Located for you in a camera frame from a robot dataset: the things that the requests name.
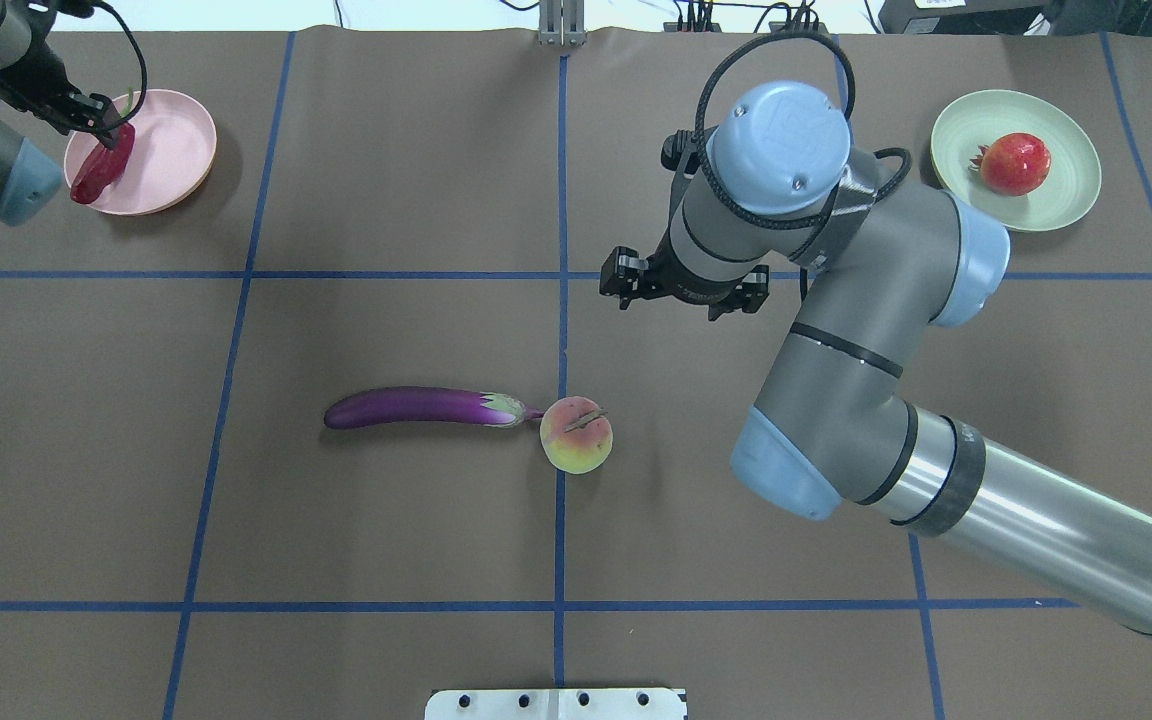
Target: light blue joint cap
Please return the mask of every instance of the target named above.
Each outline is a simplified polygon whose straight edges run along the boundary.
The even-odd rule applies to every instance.
[[[732,452],[732,470],[751,491],[806,520],[826,520],[842,497],[767,415],[750,407]]]
[[[20,225],[32,218],[60,190],[65,174],[60,165],[38,150],[32,142],[20,143],[17,160],[12,166],[8,183],[0,196],[0,220]]]
[[[708,160],[742,209],[782,215],[828,195],[851,152],[851,128],[828,96],[778,81],[740,97],[708,138]]]
[[[956,328],[975,318],[998,290],[1011,258],[1011,236],[1003,223],[946,192],[958,209],[958,272],[950,298],[932,323]]]

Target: brown table surface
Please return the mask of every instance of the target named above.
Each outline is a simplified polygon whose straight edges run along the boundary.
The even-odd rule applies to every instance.
[[[1152,643],[846,505],[796,518],[728,454],[797,306],[705,323],[596,291],[650,250],[659,143],[748,36],[141,33],[215,118],[207,181],[0,225],[0,717],[420,717],[442,688],[685,688],[691,717],[1152,717]],[[1087,131],[1100,200],[1015,234],[905,396],[1152,514],[1152,40],[846,36],[863,147],[924,182],[949,101],[1014,88]],[[119,94],[122,36],[55,36]],[[814,45],[755,83],[838,91]],[[0,109],[60,158],[65,137]],[[774,270],[789,270],[782,260]],[[561,395],[616,450],[564,477],[530,430],[331,433],[388,384]]]

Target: white metal plate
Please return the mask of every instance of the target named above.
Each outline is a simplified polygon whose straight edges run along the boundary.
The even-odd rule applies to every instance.
[[[425,720],[685,720],[687,691],[670,688],[440,691]]]

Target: light green plate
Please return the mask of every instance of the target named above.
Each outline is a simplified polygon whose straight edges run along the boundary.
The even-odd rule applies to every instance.
[[[1020,197],[993,192],[969,169],[979,145],[1008,132],[1037,136],[1052,153],[1046,181]],[[1056,106],[1011,90],[982,90],[948,104],[932,126],[932,164],[948,190],[1016,232],[1073,223],[1101,192],[1101,158],[1083,128]]]

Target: red chili pepper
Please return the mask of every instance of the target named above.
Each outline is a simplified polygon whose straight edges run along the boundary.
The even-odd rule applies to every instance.
[[[132,154],[132,144],[136,143],[136,128],[132,123],[122,123],[118,127],[118,145],[113,150],[105,147],[97,142],[92,147],[88,159],[83,160],[78,168],[77,176],[74,176],[74,184],[69,188],[70,200],[82,205],[91,205],[105,192],[109,183],[123,176],[127,170],[127,159]]]

